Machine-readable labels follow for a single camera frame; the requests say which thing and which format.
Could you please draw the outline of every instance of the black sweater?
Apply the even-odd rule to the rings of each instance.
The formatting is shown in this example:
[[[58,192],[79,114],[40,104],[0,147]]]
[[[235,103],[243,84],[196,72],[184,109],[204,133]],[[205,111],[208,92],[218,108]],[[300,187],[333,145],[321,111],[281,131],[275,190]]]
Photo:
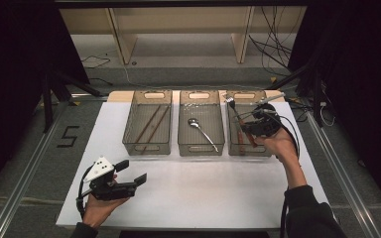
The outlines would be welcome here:
[[[284,193],[289,204],[286,219],[287,234],[298,237],[346,237],[333,219],[327,203],[319,204],[311,186],[304,185],[287,190]],[[97,230],[78,222],[71,238],[94,238]]]

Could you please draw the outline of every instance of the white table surface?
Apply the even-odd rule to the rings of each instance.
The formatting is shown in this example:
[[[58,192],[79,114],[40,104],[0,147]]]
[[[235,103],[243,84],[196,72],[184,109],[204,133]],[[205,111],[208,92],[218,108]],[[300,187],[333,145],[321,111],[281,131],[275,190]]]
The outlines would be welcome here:
[[[271,102],[290,119],[300,140],[300,163],[319,202],[327,198],[318,180],[304,140],[287,102]],[[261,230],[280,227],[284,191],[282,164],[271,158],[228,155],[227,140],[221,157],[181,157],[178,147],[179,104],[174,103],[172,152],[168,156],[130,157],[122,144],[130,103],[103,103],[57,225],[80,221],[75,199],[85,170],[101,155],[113,165],[129,160],[118,181],[132,181],[147,173],[147,182],[134,197],[118,207],[103,227],[158,230]],[[225,105],[222,117],[226,127]],[[286,120],[282,122],[292,131]]]

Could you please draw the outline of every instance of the floor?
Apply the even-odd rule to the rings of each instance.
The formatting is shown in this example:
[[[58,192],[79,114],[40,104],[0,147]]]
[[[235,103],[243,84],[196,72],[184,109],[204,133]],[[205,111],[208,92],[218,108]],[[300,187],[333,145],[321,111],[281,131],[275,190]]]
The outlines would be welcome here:
[[[111,36],[72,38],[80,57],[84,60],[83,65],[91,80],[91,86],[107,93],[113,90],[148,87],[265,88],[271,84],[271,77],[282,78],[275,73],[288,73],[277,63],[262,57],[251,43],[248,45],[245,63],[236,63],[230,36],[224,34],[142,35],[139,36],[131,63],[126,66],[119,63]],[[266,35],[254,35],[253,38],[265,41]],[[295,35],[288,37],[285,41],[287,47],[292,46],[294,38]],[[296,85],[297,81],[294,81],[281,90],[289,97],[296,97]],[[55,222],[105,98],[80,96],[83,92],[75,87],[70,87],[69,90],[77,97],[69,104],[61,104],[54,100],[58,124],[50,134],[43,133],[44,109],[42,105],[38,105],[14,159],[7,163],[0,175],[1,212],[7,200],[13,197],[15,188],[20,187],[20,179],[26,177],[26,168],[35,168],[28,177],[30,179],[24,184],[24,193],[20,197],[19,205],[14,207],[12,216],[8,217],[8,227],[4,228],[3,237],[67,237],[70,234],[69,230],[57,227]],[[309,103],[309,99],[303,98],[301,102]],[[332,126],[324,125],[316,130],[315,123],[309,118],[312,117],[312,113],[297,108],[296,104],[293,106],[295,118],[300,120],[298,126],[319,180],[344,232],[348,237],[381,237],[381,192],[367,168],[358,163],[361,158],[352,150],[349,138],[343,127],[338,124],[337,118]],[[328,110],[323,110],[323,117],[330,125],[333,116]],[[70,135],[76,137],[72,147],[63,147],[71,142],[63,138],[67,129]],[[335,154],[329,155],[323,149],[318,134],[329,139]],[[44,149],[36,150],[44,140],[48,140]],[[354,187],[351,192],[359,197],[360,203],[368,212],[366,214],[371,216],[371,227],[376,228],[378,235],[371,236],[365,223],[359,219],[358,207],[347,196],[349,193],[346,186],[341,183],[340,175],[332,163],[335,157],[342,164]],[[268,233],[271,237],[278,237],[279,234],[278,231]],[[118,235],[119,231],[102,229],[99,237]]]

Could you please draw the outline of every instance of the spoon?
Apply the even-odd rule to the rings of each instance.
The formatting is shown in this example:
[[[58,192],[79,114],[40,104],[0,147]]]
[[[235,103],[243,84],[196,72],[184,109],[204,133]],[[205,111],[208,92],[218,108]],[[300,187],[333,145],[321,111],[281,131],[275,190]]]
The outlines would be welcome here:
[[[199,131],[205,136],[205,138],[211,143],[212,147],[215,149],[216,152],[218,152],[218,149],[216,148],[216,146],[214,145],[214,143],[211,141],[211,139],[209,139],[208,135],[206,135],[202,129],[200,128],[199,126],[199,121],[196,119],[196,118],[190,118],[188,120],[188,123],[192,126],[192,127],[195,127],[197,129],[199,129]]]

